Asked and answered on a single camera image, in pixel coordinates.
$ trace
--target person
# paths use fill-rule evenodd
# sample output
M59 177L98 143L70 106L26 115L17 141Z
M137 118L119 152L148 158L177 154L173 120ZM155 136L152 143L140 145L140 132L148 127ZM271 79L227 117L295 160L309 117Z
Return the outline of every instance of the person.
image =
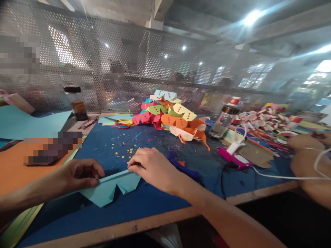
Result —
M297 152L291 161L291 170L296 177L322 177L314 163L325 147L331 146L331 133L297 135L288 140L288 145ZM321 157L318 170L331 176L331 160L327 155ZM299 180L301 188L318 204L331 210L331 180Z
M139 148L128 163L130 172L161 191L181 197L212 224L229 247L285 247L260 223L178 171L155 148ZM94 159L71 160L26 187L0 197L0 224L22 211L69 192L95 187L104 177Z

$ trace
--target orange scissors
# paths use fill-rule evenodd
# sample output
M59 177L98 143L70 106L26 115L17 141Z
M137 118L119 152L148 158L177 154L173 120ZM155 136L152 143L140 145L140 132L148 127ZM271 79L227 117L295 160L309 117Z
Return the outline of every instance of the orange scissors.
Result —
M131 125L133 124L132 121L130 120L126 120L126 119L123 119L123 120L115 120L115 119L112 119L112 118L109 118L109 117L105 117L107 118L108 120L111 120L113 122L115 122L115 126L119 129L128 129L131 127Z

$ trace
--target glass jar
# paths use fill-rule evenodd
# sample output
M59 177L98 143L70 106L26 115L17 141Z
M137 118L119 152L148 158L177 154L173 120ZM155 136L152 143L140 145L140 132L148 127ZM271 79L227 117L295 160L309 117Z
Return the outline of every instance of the glass jar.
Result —
M240 111L237 107L239 100L240 97L233 97L231 101L222 108L220 115L217 117L208 133L210 138L219 140L223 136Z
M84 96L81 93L80 86L69 85L63 87L64 92L67 95L69 103L71 105L73 114L76 120L85 121L89 117L87 116L87 111L83 102Z

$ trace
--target bottle cap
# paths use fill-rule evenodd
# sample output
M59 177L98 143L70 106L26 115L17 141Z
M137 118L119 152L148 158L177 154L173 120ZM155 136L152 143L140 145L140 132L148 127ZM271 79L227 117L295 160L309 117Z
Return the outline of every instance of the bottle cap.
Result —
M237 107L241 97L233 96L227 106Z

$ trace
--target hand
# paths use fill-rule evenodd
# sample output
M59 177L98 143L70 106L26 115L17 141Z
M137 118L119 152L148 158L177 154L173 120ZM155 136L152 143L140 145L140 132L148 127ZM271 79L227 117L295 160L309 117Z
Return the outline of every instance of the hand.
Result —
M303 147L314 148L324 151L324 145L310 134L296 135L288 139L287 144L293 149L300 149Z
M130 159L128 169L141 176L147 183L171 195L178 195L180 184L189 178L155 148L139 148Z
M28 189L41 202L46 202L83 188L96 187L101 177L104 171L95 159L73 159L28 185Z

